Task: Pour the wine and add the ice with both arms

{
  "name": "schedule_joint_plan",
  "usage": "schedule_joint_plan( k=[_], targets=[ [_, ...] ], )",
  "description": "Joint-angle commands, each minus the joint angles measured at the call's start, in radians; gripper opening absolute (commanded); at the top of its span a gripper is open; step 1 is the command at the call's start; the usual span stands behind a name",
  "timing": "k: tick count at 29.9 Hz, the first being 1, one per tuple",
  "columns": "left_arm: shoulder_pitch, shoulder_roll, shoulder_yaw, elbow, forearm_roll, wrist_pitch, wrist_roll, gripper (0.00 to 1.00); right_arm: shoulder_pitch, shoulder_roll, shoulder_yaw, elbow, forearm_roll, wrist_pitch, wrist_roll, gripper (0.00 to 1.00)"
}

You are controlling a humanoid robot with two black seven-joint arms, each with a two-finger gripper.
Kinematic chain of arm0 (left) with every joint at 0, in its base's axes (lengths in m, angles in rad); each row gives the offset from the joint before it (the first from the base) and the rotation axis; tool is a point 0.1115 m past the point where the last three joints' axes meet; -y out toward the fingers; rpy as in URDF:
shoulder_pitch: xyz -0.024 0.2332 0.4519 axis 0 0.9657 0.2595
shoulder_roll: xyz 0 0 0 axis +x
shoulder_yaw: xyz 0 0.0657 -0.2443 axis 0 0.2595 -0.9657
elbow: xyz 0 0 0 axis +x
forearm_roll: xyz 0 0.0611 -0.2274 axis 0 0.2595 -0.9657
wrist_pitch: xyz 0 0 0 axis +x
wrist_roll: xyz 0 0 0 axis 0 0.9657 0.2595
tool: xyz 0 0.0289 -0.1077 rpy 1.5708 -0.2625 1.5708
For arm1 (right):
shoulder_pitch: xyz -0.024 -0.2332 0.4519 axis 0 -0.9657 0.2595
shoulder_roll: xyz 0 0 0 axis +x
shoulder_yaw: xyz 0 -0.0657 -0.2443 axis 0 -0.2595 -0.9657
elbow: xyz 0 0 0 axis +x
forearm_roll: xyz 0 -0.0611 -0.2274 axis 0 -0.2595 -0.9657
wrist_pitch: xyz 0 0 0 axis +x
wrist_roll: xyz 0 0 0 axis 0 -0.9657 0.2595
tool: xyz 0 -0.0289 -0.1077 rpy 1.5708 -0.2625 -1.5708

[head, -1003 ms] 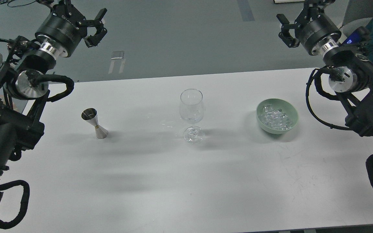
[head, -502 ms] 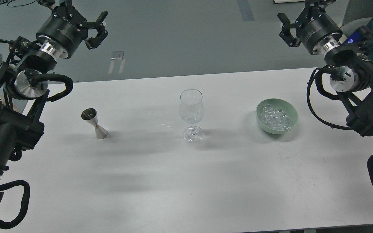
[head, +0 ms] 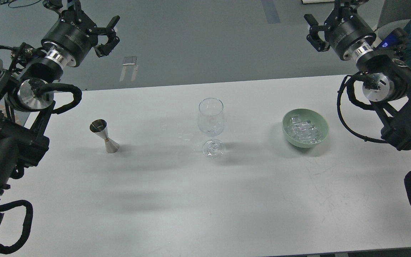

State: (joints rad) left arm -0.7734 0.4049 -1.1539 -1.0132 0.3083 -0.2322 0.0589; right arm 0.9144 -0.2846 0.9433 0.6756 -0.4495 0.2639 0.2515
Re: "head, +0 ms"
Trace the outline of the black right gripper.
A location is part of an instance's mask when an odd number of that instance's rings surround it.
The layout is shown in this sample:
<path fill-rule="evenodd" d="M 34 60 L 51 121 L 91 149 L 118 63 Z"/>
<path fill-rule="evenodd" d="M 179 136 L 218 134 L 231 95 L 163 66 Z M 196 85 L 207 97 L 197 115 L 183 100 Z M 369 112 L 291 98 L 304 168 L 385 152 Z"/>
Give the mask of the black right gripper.
<path fill-rule="evenodd" d="M 307 41 L 318 52 L 326 52 L 331 47 L 341 60 L 350 60 L 349 48 L 352 45 L 362 41 L 372 45 L 376 39 L 374 31 L 357 14 L 357 9 L 367 2 L 368 0 L 335 0 L 324 25 L 319 25 L 312 14 L 305 14 L 304 19 L 309 25 Z M 320 37 L 321 31 L 325 32 L 326 41 Z"/>

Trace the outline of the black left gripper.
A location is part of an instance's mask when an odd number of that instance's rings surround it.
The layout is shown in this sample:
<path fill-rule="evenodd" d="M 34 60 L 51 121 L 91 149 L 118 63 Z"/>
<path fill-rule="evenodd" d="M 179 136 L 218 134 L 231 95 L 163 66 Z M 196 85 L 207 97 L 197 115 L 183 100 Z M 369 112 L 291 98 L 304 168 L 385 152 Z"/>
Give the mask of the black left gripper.
<path fill-rule="evenodd" d="M 43 0 L 45 8 L 54 11 L 59 15 L 55 24 L 49 29 L 41 40 L 41 45 L 45 50 L 51 49 L 54 45 L 62 48 L 70 54 L 71 60 L 67 65 L 78 67 L 87 56 L 91 48 L 98 57 L 108 56 L 119 44 L 120 39 L 116 35 L 116 24 L 120 16 L 114 16 L 106 27 L 90 27 L 81 30 L 73 21 L 66 20 L 66 14 L 72 15 L 73 20 L 83 22 L 83 10 L 80 0 L 67 0 L 63 5 L 63 0 Z M 107 42 L 100 44 L 99 36 L 106 36 Z"/>

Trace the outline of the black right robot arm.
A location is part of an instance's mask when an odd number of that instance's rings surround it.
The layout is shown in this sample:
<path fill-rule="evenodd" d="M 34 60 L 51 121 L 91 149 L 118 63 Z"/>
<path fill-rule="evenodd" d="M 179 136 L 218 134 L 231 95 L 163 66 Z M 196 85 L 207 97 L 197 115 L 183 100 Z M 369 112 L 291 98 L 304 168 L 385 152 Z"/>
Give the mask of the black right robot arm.
<path fill-rule="evenodd" d="M 373 30 L 357 9 L 364 0 L 335 0 L 323 23 L 305 14 L 309 25 L 307 41 L 318 52 L 333 49 L 341 60 L 353 60 L 358 72 L 346 75 L 336 99 L 340 122 L 356 137 L 386 143 L 397 150 L 411 150 L 411 68 L 404 50 L 408 20 L 389 22 Z M 363 136 L 352 130 L 341 113 L 341 96 L 363 110 L 374 111 L 381 120 L 381 138 Z"/>

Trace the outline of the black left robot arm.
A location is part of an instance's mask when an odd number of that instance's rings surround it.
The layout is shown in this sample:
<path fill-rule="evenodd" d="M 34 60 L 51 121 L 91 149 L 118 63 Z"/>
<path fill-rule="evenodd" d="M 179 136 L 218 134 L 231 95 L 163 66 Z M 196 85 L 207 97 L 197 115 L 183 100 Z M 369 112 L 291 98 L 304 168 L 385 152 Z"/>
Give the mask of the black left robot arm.
<path fill-rule="evenodd" d="M 45 8 L 58 20 L 35 48 L 0 45 L 0 197 L 10 188 L 8 180 L 20 179 L 25 169 L 35 167 L 49 150 L 44 135 L 50 117 L 78 106 L 82 91 L 60 83 L 65 67 L 78 67 L 91 49 L 98 57 L 108 56 L 119 44 L 114 16 L 106 27 L 82 10 L 79 0 L 44 0 Z M 20 238 L 11 246 L 0 243 L 0 254 L 11 254 L 27 242 L 33 220 L 33 206 L 27 200 L 0 204 L 0 225 L 5 211 L 25 208 Z"/>

